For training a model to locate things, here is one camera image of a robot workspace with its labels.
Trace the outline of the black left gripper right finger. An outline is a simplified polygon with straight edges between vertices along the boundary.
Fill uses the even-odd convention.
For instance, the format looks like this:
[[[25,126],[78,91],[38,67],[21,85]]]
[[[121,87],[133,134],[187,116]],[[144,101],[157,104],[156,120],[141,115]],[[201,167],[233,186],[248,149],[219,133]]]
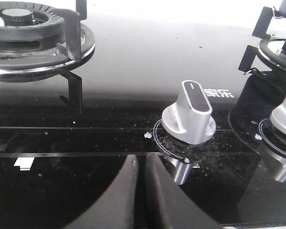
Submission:
[[[159,156],[145,164],[148,219],[152,229],[221,229],[174,183]]]

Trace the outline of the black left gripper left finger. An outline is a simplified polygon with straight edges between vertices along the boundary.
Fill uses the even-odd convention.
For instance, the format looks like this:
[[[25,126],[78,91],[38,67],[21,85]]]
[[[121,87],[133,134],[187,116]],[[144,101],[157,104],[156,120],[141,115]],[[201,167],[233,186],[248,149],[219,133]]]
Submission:
[[[67,229],[132,229],[138,160],[128,155],[120,172],[102,196]]]

